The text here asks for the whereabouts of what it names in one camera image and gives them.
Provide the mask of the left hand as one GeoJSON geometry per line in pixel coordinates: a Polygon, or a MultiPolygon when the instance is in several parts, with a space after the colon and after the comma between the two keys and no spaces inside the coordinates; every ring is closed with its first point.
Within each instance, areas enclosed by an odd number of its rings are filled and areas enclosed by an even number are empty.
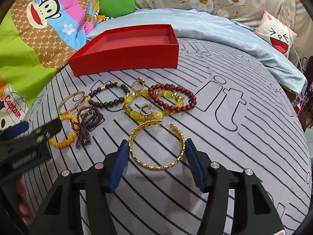
{"type": "Polygon", "coordinates": [[[31,225],[32,217],[31,217],[28,203],[25,199],[26,189],[25,189],[25,185],[22,183],[21,176],[19,176],[15,182],[15,190],[17,193],[17,202],[18,202],[19,211],[21,213],[22,220],[24,224],[31,225]]]}

